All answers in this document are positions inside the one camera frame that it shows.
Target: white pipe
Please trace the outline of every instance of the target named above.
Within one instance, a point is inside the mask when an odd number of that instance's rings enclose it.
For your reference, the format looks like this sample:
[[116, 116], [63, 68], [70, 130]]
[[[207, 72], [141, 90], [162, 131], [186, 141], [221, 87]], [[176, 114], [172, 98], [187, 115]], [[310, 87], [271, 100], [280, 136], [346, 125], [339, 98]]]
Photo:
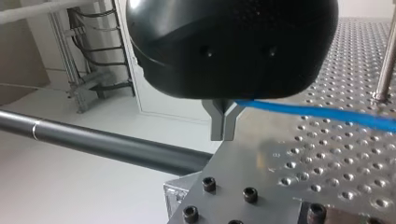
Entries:
[[0, 11], [0, 25], [8, 22], [26, 19], [39, 14], [47, 14], [65, 8], [78, 7], [96, 1], [97, 0], [61, 0], [60, 2], [47, 2], [31, 7], [20, 7]]

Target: silver metal post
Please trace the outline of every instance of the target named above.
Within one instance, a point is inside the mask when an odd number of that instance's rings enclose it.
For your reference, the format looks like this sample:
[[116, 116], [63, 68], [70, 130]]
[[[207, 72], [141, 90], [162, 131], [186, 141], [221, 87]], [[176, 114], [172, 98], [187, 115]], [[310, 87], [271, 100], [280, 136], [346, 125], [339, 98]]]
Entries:
[[[50, 13], [49, 21], [51, 23], [53, 33], [55, 34], [59, 51], [61, 52], [61, 56], [64, 61], [64, 67], [69, 79], [70, 89], [73, 90], [80, 84], [81, 80], [78, 78], [78, 70], [75, 66], [73, 54], [67, 44], [66, 37], [64, 36], [64, 28], [59, 18], [59, 13]], [[76, 92], [74, 94], [74, 99], [76, 101], [79, 113], [83, 113], [88, 110], [88, 104], [80, 92]]]
[[377, 101], [386, 101], [388, 99], [389, 85], [392, 81], [393, 67], [396, 63], [396, 10], [393, 15], [390, 27], [390, 35], [385, 53], [384, 62], [382, 63], [381, 73], [378, 80], [378, 86], [374, 94]]

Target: metal block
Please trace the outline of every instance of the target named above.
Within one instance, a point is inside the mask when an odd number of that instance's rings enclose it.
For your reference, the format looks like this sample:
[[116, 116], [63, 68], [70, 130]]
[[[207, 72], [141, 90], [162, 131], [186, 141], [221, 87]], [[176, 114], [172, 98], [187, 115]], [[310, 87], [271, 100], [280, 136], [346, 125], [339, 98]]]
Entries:
[[[389, 105], [371, 101], [388, 35], [389, 21], [341, 19], [317, 81], [282, 102], [396, 117], [395, 82]], [[204, 192], [200, 176], [169, 223], [184, 223], [182, 210], [193, 205], [200, 224], [296, 224], [304, 202], [396, 223], [395, 171], [394, 133], [246, 109], [235, 139], [202, 172], [216, 179], [216, 192]], [[258, 191], [256, 203], [244, 200], [247, 187]]]
[[185, 175], [181, 178], [167, 181], [163, 184], [163, 191], [165, 193], [166, 209], [168, 211], [168, 216], [171, 217], [184, 197], [186, 197], [192, 185], [198, 179], [201, 174], [195, 173], [191, 175]]

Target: black rounded housing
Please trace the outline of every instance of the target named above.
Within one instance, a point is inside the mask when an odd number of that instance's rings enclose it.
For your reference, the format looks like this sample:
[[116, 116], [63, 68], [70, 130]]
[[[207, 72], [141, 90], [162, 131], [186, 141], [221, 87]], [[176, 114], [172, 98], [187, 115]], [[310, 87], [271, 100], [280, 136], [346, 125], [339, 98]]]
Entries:
[[191, 99], [291, 96], [318, 76], [336, 0], [129, 0], [134, 54], [146, 80]]

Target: black hex socket screw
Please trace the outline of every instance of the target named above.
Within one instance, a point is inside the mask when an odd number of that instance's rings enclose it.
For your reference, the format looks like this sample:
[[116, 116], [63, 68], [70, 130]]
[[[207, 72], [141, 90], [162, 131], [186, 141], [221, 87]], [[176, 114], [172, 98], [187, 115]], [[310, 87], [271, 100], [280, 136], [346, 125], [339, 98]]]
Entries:
[[326, 207], [319, 203], [311, 203], [307, 220], [308, 224], [323, 224], [326, 219]]
[[183, 209], [183, 218], [187, 223], [195, 223], [198, 221], [198, 208], [195, 206], [187, 206]]
[[244, 195], [244, 199], [247, 203], [255, 203], [259, 199], [257, 190], [254, 188], [245, 188], [243, 195]]
[[240, 220], [231, 220], [228, 224], [244, 224], [244, 223]]
[[206, 177], [202, 180], [204, 191], [213, 192], [216, 190], [216, 180], [213, 177]]
[[384, 222], [376, 217], [370, 217], [367, 219], [366, 224], [384, 224]]

